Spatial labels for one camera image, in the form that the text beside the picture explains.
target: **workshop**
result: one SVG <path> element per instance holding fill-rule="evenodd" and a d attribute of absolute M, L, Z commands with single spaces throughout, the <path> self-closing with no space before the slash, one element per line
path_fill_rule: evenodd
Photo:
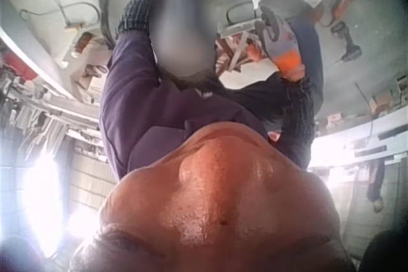
<path fill-rule="evenodd" d="M 407 271 L 407 8 L 0 0 L 0 270 Z"/>

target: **plaid shirt sleeve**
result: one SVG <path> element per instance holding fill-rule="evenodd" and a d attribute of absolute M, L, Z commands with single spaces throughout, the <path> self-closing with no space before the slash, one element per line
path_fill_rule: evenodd
<path fill-rule="evenodd" d="M 128 31 L 142 31 L 149 35 L 149 12 L 153 0 L 130 0 L 120 19 L 117 36 Z"/>
<path fill-rule="evenodd" d="M 282 134 L 274 147 L 302 169 L 307 169 L 314 140 L 313 98 L 309 78 L 286 84 L 286 94 L 291 104 L 286 109 Z"/>

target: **power tool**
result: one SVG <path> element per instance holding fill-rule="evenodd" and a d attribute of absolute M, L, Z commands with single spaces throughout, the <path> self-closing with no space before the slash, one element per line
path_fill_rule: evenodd
<path fill-rule="evenodd" d="M 350 30 L 345 22 L 339 22 L 337 25 L 333 26 L 331 33 L 337 35 L 341 39 L 344 38 L 347 42 L 346 54 L 344 54 L 338 62 L 354 61 L 363 55 L 361 47 L 354 44 L 353 39 L 350 36 Z"/>

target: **hand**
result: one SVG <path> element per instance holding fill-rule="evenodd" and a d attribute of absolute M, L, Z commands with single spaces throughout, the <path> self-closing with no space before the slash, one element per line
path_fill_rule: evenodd
<path fill-rule="evenodd" d="M 305 66 L 302 64 L 298 66 L 297 68 L 294 68 L 287 73 L 280 73 L 280 76 L 283 79 L 286 79 L 287 81 L 296 83 L 299 82 L 301 79 L 303 79 L 306 75 L 306 69 Z"/>
<path fill-rule="evenodd" d="M 297 82 L 305 76 L 298 40 L 283 19 L 262 6 L 262 21 L 255 23 L 256 32 L 266 54 L 278 67 L 283 78 Z"/>

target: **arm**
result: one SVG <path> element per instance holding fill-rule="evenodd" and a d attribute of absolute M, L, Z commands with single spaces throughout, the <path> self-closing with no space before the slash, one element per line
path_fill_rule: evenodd
<path fill-rule="evenodd" d="M 106 154 L 118 178 L 126 174 L 131 149 L 154 124 L 147 118 L 153 115 L 146 105 L 159 87 L 149 40 L 151 2 L 130 0 L 126 6 L 102 95 L 100 128 Z"/>
<path fill-rule="evenodd" d="M 310 162 L 310 148 L 314 140 L 313 100 L 308 78 L 298 82 L 282 79 L 290 105 L 285 111 L 282 134 L 274 147 L 296 165 L 306 169 Z"/>

